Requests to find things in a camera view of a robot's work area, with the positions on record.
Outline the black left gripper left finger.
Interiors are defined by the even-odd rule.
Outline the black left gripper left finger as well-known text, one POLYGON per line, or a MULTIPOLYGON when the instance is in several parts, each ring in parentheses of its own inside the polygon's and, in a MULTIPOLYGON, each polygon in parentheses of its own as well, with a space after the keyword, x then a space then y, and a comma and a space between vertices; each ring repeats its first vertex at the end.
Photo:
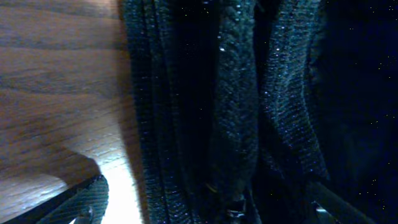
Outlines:
POLYGON ((108 200, 108 182, 96 175, 4 224, 100 224, 108 200))

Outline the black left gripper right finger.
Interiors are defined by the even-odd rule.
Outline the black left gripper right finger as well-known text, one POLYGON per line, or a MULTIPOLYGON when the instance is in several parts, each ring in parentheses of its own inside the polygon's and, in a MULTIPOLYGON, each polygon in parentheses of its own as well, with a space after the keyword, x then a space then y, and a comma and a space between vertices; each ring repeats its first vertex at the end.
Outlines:
POLYGON ((341 223, 376 224, 374 220, 319 182, 308 182, 306 184, 306 194, 311 201, 323 207, 341 223))

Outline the black sparkly cardigan pearl buttons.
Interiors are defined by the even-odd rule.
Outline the black sparkly cardigan pearl buttons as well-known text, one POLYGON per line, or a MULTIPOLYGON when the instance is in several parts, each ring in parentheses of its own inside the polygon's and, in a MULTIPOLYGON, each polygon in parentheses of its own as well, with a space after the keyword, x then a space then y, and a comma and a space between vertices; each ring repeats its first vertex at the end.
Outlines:
POLYGON ((124 2, 151 223, 397 222, 397 2, 124 2))

